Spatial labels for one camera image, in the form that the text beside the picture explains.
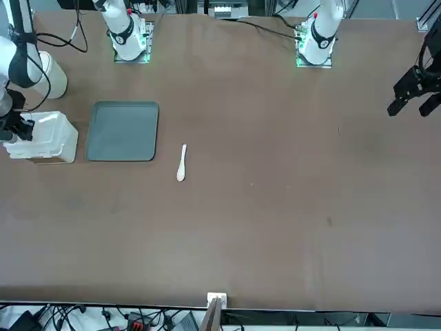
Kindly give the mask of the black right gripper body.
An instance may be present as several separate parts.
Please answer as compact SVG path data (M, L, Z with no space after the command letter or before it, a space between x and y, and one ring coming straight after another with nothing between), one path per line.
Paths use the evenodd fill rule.
M24 106L24 96L15 90L5 89L1 94L1 129L24 134L27 126L19 110Z

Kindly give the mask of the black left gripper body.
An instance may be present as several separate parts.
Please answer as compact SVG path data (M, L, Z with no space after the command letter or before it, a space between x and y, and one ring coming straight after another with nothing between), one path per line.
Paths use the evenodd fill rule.
M429 92L440 91L440 79L423 75L418 66L410 67L394 85L395 98L410 100Z

